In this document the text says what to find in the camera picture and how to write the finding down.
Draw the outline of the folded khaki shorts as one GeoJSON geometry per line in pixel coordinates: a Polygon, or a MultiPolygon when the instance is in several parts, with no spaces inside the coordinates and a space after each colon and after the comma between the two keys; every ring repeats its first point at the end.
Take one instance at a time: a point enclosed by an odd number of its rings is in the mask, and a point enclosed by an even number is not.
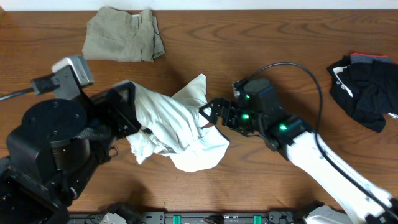
{"type": "Polygon", "coordinates": [[[104,6],[87,22],[82,52],[87,60],[153,62],[165,49],[152,11],[130,14],[104,6]]]}

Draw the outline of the white t-shirt black print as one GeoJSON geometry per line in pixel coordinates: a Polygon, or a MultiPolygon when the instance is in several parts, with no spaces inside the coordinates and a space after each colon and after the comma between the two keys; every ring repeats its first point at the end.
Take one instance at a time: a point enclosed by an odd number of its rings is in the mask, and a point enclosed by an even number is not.
{"type": "Polygon", "coordinates": [[[184,172],[211,169],[226,154],[229,141],[199,113],[207,104],[207,79],[200,74],[173,96],[135,84],[136,117],[141,129],[127,137],[136,161],[153,154],[169,157],[184,172]]]}

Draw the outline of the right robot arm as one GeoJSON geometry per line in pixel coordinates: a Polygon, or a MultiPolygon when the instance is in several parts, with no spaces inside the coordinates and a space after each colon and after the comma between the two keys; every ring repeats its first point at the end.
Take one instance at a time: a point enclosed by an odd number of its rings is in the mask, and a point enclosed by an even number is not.
{"type": "Polygon", "coordinates": [[[258,135],[270,150],[315,179],[353,223],[397,223],[397,199],[356,172],[306,121],[286,113],[268,79],[233,87],[236,100],[216,98],[200,114],[211,124],[221,119],[243,136],[258,135]]]}

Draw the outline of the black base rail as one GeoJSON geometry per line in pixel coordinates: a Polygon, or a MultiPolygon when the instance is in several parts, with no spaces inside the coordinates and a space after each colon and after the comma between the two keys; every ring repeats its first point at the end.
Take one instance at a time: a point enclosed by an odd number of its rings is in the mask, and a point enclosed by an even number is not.
{"type": "Polygon", "coordinates": [[[271,210],[256,213],[138,212],[127,204],[115,203],[98,213],[72,213],[68,224],[349,224],[345,213],[321,202],[313,202],[301,211],[271,210]]]}

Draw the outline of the black garment red trim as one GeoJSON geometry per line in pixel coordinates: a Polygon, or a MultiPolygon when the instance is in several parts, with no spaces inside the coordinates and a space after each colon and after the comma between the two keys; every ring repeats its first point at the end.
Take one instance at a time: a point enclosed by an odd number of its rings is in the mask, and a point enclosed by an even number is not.
{"type": "Polygon", "coordinates": [[[352,53],[327,71],[330,95],[357,123],[380,133],[385,114],[397,119],[397,64],[387,55],[352,53]]]}

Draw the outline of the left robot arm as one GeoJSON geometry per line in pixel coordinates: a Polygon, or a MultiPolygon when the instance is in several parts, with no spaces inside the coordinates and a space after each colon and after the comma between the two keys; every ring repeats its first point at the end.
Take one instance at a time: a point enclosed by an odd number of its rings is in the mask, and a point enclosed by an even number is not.
{"type": "Polygon", "coordinates": [[[92,98],[52,99],[27,110],[1,159],[2,223],[66,223],[95,170],[138,132],[136,87],[124,82],[92,98]]]}

